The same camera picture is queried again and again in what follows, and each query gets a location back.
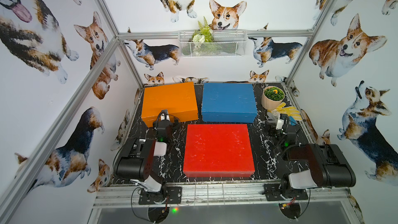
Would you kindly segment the orange shoebox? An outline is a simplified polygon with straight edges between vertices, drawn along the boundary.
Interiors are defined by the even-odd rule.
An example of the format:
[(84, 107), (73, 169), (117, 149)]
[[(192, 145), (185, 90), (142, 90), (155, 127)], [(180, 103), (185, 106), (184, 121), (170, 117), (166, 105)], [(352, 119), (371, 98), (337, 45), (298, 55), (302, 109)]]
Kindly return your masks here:
[(153, 127), (158, 114), (167, 110), (170, 115), (176, 116), (180, 122), (199, 119), (198, 104), (194, 83), (180, 83), (144, 90), (142, 121), (148, 128)]

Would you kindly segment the red shoebox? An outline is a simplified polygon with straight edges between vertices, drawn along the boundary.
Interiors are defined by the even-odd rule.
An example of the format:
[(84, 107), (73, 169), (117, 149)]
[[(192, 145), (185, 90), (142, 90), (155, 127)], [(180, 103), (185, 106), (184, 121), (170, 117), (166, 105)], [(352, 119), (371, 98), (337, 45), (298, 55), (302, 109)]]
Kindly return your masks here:
[(255, 173), (246, 124), (190, 124), (183, 172), (186, 177), (250, 177)]

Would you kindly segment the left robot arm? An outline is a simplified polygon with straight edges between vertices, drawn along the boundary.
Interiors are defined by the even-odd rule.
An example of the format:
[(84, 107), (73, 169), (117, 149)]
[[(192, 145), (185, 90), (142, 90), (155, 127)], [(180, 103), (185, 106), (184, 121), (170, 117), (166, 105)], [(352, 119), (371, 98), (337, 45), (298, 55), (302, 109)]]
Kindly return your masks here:
[(168, 153), (172, 139), (172, 130), (179, 124), (179, 119), (170, 115), (168, 110), (161, 110), (153, 122), (154, 138), (126, 142), (116, 157), (114, 173), (117, 177), (141, 186), (149, 195), (167, 195), (164, 179), (153, 170), (155, 157)]

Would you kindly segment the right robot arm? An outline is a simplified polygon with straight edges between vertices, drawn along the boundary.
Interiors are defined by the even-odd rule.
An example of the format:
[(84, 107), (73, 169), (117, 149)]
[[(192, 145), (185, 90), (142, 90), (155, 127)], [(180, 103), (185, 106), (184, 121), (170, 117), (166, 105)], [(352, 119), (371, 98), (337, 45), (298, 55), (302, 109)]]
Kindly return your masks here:
[(286, 114), (267, 113), (269, 134), (277, 139), (276, 148), (284, 161), (304, 161), (308, 169), (288, 173), (272, 192), (281, 195), (314, 188), (345, 188), (356, 184), (356, 176), (342, 151), (334, 144), (294, 144), (298, 131)]

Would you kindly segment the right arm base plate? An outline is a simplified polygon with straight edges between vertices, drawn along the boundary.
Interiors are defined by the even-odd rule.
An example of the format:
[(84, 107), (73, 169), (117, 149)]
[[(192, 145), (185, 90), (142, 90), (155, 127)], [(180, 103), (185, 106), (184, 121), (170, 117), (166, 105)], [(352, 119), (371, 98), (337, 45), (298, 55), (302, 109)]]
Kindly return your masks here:
[(303, 189), (283, 188), (281, 184), (264, 184), (264, 191), (267, 201), (292, 201), (308, 200), (308, 194)]

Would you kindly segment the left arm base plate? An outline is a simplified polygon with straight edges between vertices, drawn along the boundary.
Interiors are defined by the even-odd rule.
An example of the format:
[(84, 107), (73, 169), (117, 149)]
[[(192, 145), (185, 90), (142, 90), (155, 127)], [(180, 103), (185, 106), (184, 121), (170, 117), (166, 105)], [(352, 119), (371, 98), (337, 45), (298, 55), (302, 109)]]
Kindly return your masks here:
[(138, 203), (139, 205), (180, 204), (181, 197), (181, 187), (166, 187), (160, 192), (141, 192)]

